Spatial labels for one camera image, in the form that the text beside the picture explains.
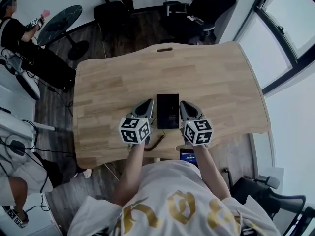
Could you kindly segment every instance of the white t-shirt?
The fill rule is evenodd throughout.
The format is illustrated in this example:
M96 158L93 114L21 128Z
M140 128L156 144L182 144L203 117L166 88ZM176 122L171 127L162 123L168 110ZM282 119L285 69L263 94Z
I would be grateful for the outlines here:
M138 193L124 206L87 197L68 236L90 236L105 228L111 236L236 236L241 228L279 236L262 207L250 196L243 206L220 201L193 164L170 160L142 167Z

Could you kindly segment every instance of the person's arm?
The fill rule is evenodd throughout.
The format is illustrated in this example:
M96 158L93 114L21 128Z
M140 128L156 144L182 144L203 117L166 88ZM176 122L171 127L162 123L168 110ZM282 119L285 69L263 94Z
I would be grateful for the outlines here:
M29 42L29 41L34 37L35 33L36 33L38 30L39 30L39 25L35 25L35 26L33 27L33 29L31 29L30 31L24 32L24 34L23 34L21 40L22 40L23 42Z
M218 171L211 154L203 145L193 146L201 178L210 191L220 200L231 197L222 175Z
M137 193L144 152L144 142L132 147L123 174L114 191L113 203L124 206Z

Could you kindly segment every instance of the white cable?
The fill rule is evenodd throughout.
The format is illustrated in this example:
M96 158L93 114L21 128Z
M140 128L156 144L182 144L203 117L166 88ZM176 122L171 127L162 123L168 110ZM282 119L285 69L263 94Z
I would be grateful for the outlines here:
M104 42L103 42L102 28L100 27L99 24L98 24L98 26L99 26L99 31L100 31L100 37L102 38L102 45L103 45L104 55L105 55L105 58L107 58L106 52L105 52L105 47L104 47Z
M116 177L116 175L114 174L114 172L112 172L109 168L108 170L115 176L115 178L119 181L119 179Z

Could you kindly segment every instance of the round black table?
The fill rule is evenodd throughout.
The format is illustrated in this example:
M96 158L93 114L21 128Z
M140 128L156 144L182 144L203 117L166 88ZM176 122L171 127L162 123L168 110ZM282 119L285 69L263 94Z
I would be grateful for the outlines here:
M54 16L48 23L45 24L38 36L38 44L40 46L51 43L54 39L64 34L70 41L72 48L68 53L69 60L77 60L87 52L89 48L88 41L74 42L69 36L67 29L80 17L82 6L74 5Z

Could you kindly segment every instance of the black office chair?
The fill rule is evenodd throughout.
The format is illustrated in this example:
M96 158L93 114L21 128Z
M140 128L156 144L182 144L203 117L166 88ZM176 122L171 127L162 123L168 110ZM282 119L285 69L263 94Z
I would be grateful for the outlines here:
M176 14L173 7L179 5L178 1L165 2L170 6L172 13L161 19L162 26L175 38L174 42L195 43L204 41L210 31L214 31L215 22L225 11L235 4L236 0L193 0L187 8L187 14Z
M133 1L122 0L110 2L94 8L94 18L99 23L104 33L116 30L124 24L133 12Z
M299 222L294 227L290 236L301 236L314 218L315 210L310 206L306 207L306 209L302 213L302 217L299 219Z
M228 174L231 196L241 204L245 204L250 195L273 220L281 235L286 235L298 221L306 201L304 195L284 196L274 193L271 188L277 189L280 184L275 177L262 179L242 177L233 185L229 169L224 169L224 172Z

